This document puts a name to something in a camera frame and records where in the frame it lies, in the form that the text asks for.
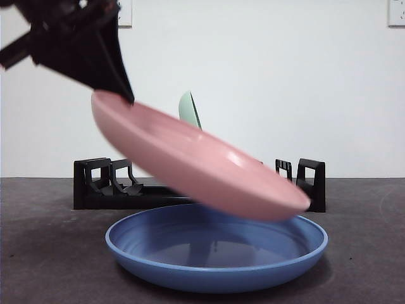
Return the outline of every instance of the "plate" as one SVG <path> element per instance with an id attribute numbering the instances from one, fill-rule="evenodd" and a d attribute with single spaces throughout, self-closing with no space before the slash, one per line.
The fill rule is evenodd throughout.
<path id="1" fill-rule="evenodd" d="M 326 232 L 293 217 L 260 222 L 201 204 L 140 212 L 112 225 L 117 262 L 143 280 L 196 293 L 241 293 L 288 282 L 321 257 Z"/>
<path id="2" fill-rule="evenodd" d="M 190 91 L 184 93 L 178 103 L 178 115 L 181 120 L 188 122 L 201 129 L 201 122 L 198 117 L 196 104 Z"/>
<path id="3" fill-rule="evenodd" d="M 93 93 L 92 111 L 116 149 L 201 203 L 258 220 L 287 219 L 309 207 L 293 183 L 187 122 L 106 91 Z"/>

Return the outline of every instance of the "wall outlet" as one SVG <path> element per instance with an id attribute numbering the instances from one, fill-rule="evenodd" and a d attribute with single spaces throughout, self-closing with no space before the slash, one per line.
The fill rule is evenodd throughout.
<path id="1" fill-rule="evenodd" d="M 405 0 L 389 0 L 388 26 L 405 27 Z"/>
<path id="2" fill-rule="evenodd" d="M 118 13 L 119 27 L 132 27 L 132 0 L 118 0 L 121 10 Z"/>

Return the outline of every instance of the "dish rack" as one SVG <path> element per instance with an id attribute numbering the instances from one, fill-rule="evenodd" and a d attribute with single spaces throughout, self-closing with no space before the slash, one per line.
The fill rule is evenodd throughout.
<path id="1" fill-rule="evenodd" d="M 127 169 L 129 185 L 117 181 L 116 171 Z M 292 182 L 291 162 L 275 160 L 275 168 L 287 172 Z M 306 179 L 305 168 L 315 170 L 313 183 Z M 94 178 L 92 171 L 100 169 L 100 178 Z M 134 177 L 130 160 L 92 158 L 77 160 L 73 164 L 73 209 L 152 209 L 162 206 L 195 203 L 192 198 L 177 193 L 166 186 L 146 186 Z M 326 212 L 325 163 L 301 158 L 298 164 L 296 184 L 310 198 L 307 211 Z"/>

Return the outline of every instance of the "blue bowl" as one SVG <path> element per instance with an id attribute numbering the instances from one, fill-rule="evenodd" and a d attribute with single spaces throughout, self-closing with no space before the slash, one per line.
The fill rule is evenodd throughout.
<path id="1" fill-rule="evenodd" d="M 196 293 L 241 293 L 288 282 L 328 243 L 316 223 L 257 222 L 199 204 L 140 212 L 106 233 L 117 262 L 141 279 Z"/>

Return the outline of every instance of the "pink plate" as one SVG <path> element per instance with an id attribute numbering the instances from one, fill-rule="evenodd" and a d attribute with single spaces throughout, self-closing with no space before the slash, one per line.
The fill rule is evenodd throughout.
<path id="1" fill-rule="evenodd" d="M 92 110 L 116 149 L 201 203 L 257 220 L 287 219 L 309 207 L 293 183 L 189 123 L 106 91 L 93 93 Z"/>

